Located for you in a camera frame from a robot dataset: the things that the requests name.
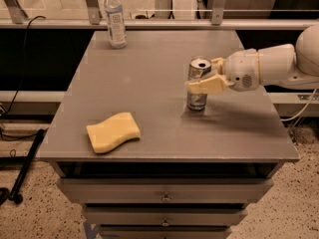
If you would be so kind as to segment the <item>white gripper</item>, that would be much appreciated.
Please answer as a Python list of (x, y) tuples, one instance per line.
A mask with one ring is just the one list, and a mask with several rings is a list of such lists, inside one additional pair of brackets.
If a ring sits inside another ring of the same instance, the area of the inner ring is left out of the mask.
[(260, 84), (255, 49), (235, 52), (225, 60), (212, 59), (211, 71), (216, 75), (188, 81), (187, 90), (196, 95), (212, 95), (221, 94), (227, 88), (238, 92), (254, 91)]

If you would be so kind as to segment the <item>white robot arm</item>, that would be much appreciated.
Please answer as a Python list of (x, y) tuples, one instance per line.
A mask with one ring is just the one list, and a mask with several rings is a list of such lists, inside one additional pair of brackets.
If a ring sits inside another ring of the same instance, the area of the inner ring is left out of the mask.
[(319, 86), (319, 26), (305, 29), (295, 45), (241, 50), (212, 61), (212, 72), (189, 80), (192, 94), (220, 94), (227, 88), (254, 91), (260, 86), (310, 90)]

